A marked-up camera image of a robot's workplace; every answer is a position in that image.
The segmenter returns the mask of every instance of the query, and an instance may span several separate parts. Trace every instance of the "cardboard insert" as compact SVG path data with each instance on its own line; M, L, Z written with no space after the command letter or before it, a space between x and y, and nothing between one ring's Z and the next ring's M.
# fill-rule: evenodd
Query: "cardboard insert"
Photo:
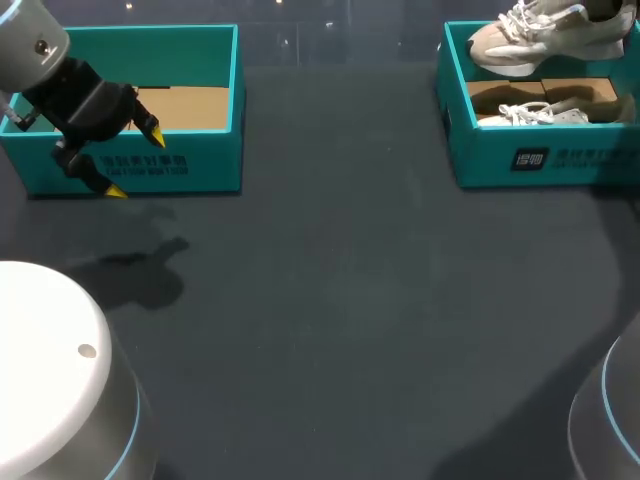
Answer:
M134 87L162 130L224 130L229 89L219 87ZM126 130L138 130L131 122Z
M557 103L572 97L609 102L618 98L608 78L554 78L542 79L539 82L467 82L467 90L476 120L499 115L498 107L501 104Z

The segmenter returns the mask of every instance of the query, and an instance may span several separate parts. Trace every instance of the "gray tabletop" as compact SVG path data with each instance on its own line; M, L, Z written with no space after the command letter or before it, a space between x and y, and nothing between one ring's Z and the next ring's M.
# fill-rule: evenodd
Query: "gray tabletop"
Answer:
M3 157L0 254L105 309L156 480L568 479L571 399L640 306L635 193L460 190L433 63L356 43L247 69L240 196L28 201Z

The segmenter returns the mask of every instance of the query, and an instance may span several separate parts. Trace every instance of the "white sneaker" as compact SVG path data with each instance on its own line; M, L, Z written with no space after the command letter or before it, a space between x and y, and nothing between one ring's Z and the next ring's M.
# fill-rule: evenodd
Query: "white sneaker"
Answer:
M554 55L582 60L624 55L622 39L634 25L636 0L623 0L618 14L601 22L590 21L583 5L566 4L518 0L506 14L499 15L498 21L484 26L467 41L471 58L494 73L524 77Z
M500 105L500 115L478 120L481 127L525 125L584 125L589 123L633 123L635 100L625 95L612 102L590 102L570 98L549 104L529 102L523 105Z

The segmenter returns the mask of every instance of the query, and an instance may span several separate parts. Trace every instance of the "shoe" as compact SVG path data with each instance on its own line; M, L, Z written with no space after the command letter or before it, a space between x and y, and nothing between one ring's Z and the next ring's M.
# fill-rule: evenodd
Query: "shoe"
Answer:
M570 98L562 102L529 102L523 105L500 105L501 115L478 120L480 127L526 125L585 125L590 123L633 123L636 105L633 95L613 102L589 102Z
M598 1L606 5L612 0ZM636 0L622 0L622 7L608 20L591 21L581 4L518 0L498 21L473 34L467 48L476 65L508 77L531 75L554 55L582 60L619 58L624 55L622 39L633 27L636 11Z
M549 98L579 98L593 102L595 90L592 87L576 85L570 87L556 87L548 90ZM522 105L524 103L541 102L546 100L544 93L533 93L521 90L513 85L500 85L489 88L471 96L473 111L479 115L498 115L500 105Z

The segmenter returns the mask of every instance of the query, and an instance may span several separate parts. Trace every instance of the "open box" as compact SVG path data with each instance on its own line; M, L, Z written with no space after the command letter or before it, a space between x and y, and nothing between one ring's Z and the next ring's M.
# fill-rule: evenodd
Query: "open box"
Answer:
M462 187L640 184L640 124L479 127L468 84L518 80L562 83L581 79L611 87L614 96L640 94L640 29L634 26L623 58L584 62L553 57L533 75L506 79L477 67L469 37L486 22L448 22L438 58L436 94L451 161Z
M245 85L236 25L69 28L70 55L106 80L140 87L166 148L135 128L83 152L127 193L234 192L242 179ZM19 114L31 106L11 99ZM30 195L89 194L51 158L60 133L44 118L21 132L5 117L0 142Z

